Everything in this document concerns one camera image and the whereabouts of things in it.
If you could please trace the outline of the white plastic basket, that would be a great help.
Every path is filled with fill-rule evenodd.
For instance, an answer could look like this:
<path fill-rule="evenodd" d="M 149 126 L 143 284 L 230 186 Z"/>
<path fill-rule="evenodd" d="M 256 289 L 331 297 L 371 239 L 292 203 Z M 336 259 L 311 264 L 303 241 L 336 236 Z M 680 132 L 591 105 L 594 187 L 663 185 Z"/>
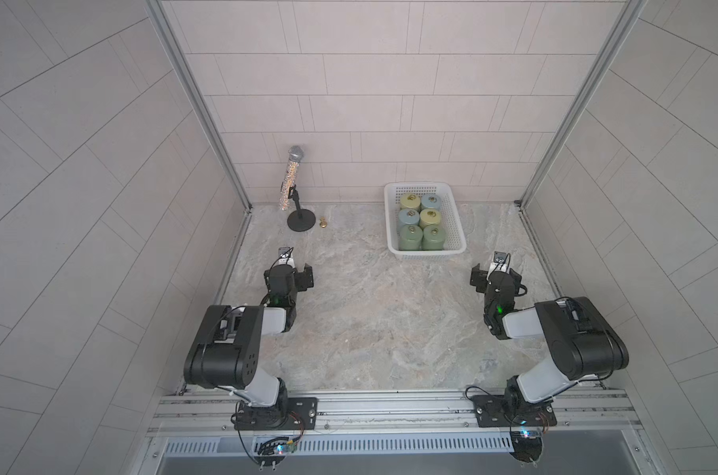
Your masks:
<path fill-rule="evenodd" d="M 452 189 L 440 182 L 389 183 L 387 245 L 398 259 L 447 259 L 467 249 Z"/>

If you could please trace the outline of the green tea canister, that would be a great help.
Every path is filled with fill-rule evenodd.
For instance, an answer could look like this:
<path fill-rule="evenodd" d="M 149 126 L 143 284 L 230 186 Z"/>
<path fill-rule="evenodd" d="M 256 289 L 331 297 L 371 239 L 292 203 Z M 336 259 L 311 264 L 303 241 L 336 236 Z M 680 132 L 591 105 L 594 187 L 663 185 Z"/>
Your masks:
<path fill-rule="evenodd" d="M 400 251 L 421 251 L 424 230 L 417 225 L 405 225 L 399 231 Z"/>
<path fill-rule="evenodd" d="M 424 251 L 443 251 L 446 239 L 446 229 L 438 225 L 428 225 L 424 228 L 422 249 Z"/>

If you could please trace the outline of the blue tea canister front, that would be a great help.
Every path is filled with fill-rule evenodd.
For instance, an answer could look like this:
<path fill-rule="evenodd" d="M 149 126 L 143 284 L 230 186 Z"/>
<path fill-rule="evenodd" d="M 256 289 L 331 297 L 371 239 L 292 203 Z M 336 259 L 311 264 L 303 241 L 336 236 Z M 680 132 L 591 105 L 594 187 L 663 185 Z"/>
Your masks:
<path fill-rule="evenodd" d="M 420 223 L 420 213 L 417 209 L 400 209 L 398 213 L 398 231 L 404 227 L 417 226 Z"/>

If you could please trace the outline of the yellow tea canister front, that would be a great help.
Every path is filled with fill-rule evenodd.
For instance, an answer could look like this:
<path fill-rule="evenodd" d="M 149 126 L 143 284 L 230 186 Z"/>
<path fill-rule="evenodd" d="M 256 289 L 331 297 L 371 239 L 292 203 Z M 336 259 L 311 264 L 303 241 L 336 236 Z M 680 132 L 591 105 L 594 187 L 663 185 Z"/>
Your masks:
<path fill-rule="evenodd" d="M 439 226 L 442 221 L 442 215 L 440 211 L 427 209 L 420 210 L 420 223 L 418 224 L 422 229 L 428 226 Z"/>

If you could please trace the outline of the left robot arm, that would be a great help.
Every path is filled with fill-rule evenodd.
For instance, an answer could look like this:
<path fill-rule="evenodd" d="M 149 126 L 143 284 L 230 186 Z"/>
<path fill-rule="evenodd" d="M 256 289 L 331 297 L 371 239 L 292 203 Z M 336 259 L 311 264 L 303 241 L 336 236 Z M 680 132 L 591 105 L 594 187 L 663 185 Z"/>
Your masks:
<path fill-rule="evenodd" d="M 291 259 L 279 259 L 264 272 L 267 295 L 258 305 L 213 305 L 186 357 L 183 377 L 190 385 L 222 389 L 251 409 L 287 403 L 285 383 L 258 368 L 261 340 L 289 332 L 297 318 L 298 295 L 315 285 L 313 267 L 302 270 Z"/>

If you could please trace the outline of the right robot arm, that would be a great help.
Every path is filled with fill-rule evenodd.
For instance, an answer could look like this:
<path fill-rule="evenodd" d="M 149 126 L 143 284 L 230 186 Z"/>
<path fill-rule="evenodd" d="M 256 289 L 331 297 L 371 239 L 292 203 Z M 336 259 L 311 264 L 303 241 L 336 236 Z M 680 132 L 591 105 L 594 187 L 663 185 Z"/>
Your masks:
<path fill-rule="evenodd" d="M 484 296 L 484 322 L 498 340 L 543 338 L 549 356 L 513 376 L 505 401 L 519 407 L 549 401 L 583 381 L 602 381 L 628 366 L 623 340 L 587 297 L 559 297 L 525 309 L 515 299 L 527 293 L 521 275 L 497 262 L 475 265 L 470 284 Z"/>

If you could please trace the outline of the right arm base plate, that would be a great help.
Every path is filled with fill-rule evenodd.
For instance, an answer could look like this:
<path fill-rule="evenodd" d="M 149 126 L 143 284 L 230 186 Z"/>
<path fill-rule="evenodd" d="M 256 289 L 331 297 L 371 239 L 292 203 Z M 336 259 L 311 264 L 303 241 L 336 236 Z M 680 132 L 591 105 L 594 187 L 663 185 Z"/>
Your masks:
<path fill-rule="evenodd" d="M 550 428 L 557 425 L 557 418 L 550 403 L 531 404 L 521 395 L 475 395 L 468 399 L 473 403 L 480 428 L 516 428 L 519 426 Z"/>

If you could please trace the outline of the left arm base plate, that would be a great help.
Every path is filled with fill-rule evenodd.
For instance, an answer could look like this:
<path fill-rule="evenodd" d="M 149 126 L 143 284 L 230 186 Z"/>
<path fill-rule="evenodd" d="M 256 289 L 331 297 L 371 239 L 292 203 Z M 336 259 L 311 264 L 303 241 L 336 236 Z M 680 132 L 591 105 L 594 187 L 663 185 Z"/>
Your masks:
<path fill-rule="evenodd" d="M 314 429 L 319 409 L 317 398 L 288 398 L 268 408 L 243 405 L 230 418 L 237 431 L 301 431 Z"/>

